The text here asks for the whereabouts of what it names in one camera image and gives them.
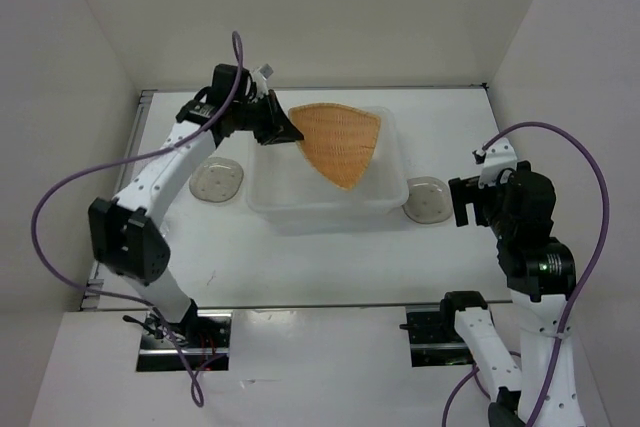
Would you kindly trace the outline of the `woven bamboo fan tray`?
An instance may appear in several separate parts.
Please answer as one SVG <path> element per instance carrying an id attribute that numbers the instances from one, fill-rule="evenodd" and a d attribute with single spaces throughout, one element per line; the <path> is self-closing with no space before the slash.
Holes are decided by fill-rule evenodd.
<path id="1" fill-rule="evenodd" d="M 338 103 L 297 106 L 288 116 L 304 136 L 297 145 L 309 164 L 336 187 L 354 189 L 373 158 L 381 117 Z"/>

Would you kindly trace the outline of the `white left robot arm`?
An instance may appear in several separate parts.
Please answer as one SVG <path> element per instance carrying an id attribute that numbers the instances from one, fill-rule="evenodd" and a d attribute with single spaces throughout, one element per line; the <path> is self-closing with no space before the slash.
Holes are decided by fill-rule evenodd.
<path id="1" fill-rule="evenodd" d="M 169 270 L 170 247 L 160 232 L 166 212 L 194 171 L 237 131 L 253 134 L 260 145 L 303 140 L 267 85 L 273 71 L 215 67 L 210 85 L 177 113 L 161 152 L 111 200 L 89 207 L 95 259 L 124 278 L 165 318 L 163 334 L 176 346 L 199 334 L 196 305 Z"/>

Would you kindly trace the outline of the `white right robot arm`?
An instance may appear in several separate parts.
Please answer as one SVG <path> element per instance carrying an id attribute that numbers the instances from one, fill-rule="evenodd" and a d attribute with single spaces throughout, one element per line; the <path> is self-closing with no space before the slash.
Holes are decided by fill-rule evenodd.
<path id="1" fill-rule="evenodd" d="M 492 426 L 582 426 L 571 327 L 583 286 L 570 249 L 552 235 L 556 205 L 551 180 L 517 158 L 503 130 L 479 149 L 481 173 L 448 186 L 457 226 L 475 222 L 496 237 L 498 265 L 518 309 L 520 362 L 499 337 L 477 291 L 453 291 L 440 302 L 438 328 L 467 346 L 490 398 Z"/>

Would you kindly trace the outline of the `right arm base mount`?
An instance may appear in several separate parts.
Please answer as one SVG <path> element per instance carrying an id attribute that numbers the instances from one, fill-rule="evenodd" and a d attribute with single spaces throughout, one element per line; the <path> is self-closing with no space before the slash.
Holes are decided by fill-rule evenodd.
<path id="1" fill-rule="evenodd" d="M 407 333 L 411 363 L 418 367 L 470 365 L 472 355 L 448 326 L 438 305 L 409 306 L 399 328 Z"/>

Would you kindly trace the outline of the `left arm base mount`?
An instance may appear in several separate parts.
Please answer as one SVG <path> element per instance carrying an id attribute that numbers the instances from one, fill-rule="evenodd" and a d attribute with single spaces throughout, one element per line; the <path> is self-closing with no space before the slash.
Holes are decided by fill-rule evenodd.
<path id="1" fill-rule="evenodd" d="M 204 326 L 199 327 L 191 339 L 176 332 L 178 344 L 192 369 L 226 371 L 229 366 L 232 312 L 204 309 L 199 317 Z M 141 329 L 137 372 L 184 371 L 167 329 L 154 314 L 148 313 L 143 320 L 123 315 L 122 320 Z"/>

